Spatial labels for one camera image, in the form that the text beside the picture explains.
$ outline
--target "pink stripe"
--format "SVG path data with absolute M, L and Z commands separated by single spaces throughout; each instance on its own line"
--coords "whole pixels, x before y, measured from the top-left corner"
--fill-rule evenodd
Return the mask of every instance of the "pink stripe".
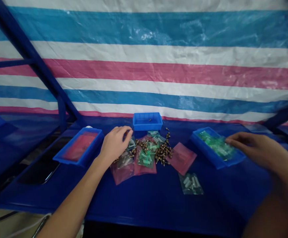
M 12 112 L 12 113 L 37 113 L 37 114 L 58 114 L 58 110 L 46 110 L 40 107 L 28 108 L 28 107 L 8 107 L 0 106 L 0 112 Z
M 101 117 L 126 117 L 132 118 L 132 113 L 117 113 L 117 112 L 98 112 L 98 111 L 79 111 L 83 116 L 101 116 Z M 231 121 L 222 121 L 222 120 L 198 120 L 198 119 L 186 119 L 186 118 L 174 118 L 162 116 L 163 120 L 174 120 L 174 121 L 192 121 L 192 122 L 215 122 L 215 123 L 240 123 L 240 124 L 255 124 L 261 122 L 247 122 L 241 120 L 231 120 Z
M 98 78 L 288 90 L 288 68 L 45 59 L 56 78 Z M 36 76 L 27 65 L 0 74 Z

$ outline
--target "pink paper in tray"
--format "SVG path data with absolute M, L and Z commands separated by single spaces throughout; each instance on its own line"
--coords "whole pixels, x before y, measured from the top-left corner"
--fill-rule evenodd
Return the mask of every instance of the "pink paper in tray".
M 70 146 L 70 148 L 63 155 L 63 159 L 78 161 L 87 148 L 97 137 L 97 133 L 94 132 L 84 132 L 80 135 L 76 141 Z
M 185 147 L 180 142 L 173 148 L 172 158 L 166 157 L 166 160 L 182 175 L 184 176 L 191 164 L 194 162 L 197 155 Z

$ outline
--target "black phone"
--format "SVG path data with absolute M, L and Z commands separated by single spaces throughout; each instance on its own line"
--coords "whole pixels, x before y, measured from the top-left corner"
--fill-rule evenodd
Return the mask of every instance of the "black phone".
M 41 158 L 18 179 L 25 184 L 44 184 L 50 179 L 59 166 L 59 162 L 52 158 L 72 139 L 72 137 L 61 137 L 57 140 Z

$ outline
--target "striped tarp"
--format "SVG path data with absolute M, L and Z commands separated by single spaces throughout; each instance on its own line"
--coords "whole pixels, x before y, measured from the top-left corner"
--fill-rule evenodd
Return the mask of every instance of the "striped tarp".
M 83 115 L 255 123 L 288 106 L 287 0 L 6 0 Z M 0 31 L 0 60 L 21 56 Z M 28 66 L 0 111 L 57 113 Z

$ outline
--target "white cable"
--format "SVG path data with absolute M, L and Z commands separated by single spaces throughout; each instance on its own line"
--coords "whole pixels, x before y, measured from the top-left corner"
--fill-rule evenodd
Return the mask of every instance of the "white cable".
M 23 233 L 24 231 L 29 230 L 30 228 L 33 228 L 34 226 L 36 226 L 37 224 L 39 224 L 40 222 L 42 222 L 42 220 L 43 220 L 45 217 L 47 217 L 47 216 L 51 216 L 51 213 L 48 213 L 48 214 L 44 215 L 42 218 L 40 218 L 40 219 L 39 219 L 38 221 L 36 221 L 34 224 L 32 224 L 32 225 L 30 225 L 30 226 L 27 226 L 27 227 L 25 227 L 24 229 L 21 229 L 21 230 L 19 230 L 19 231 L 14 232 L 13 234 L 7 236 L 6 238 L 12 238 L 12 237 L 14 237 L 14 236 L 17 236 L 17 235 L 20 234 L 20 233 Z

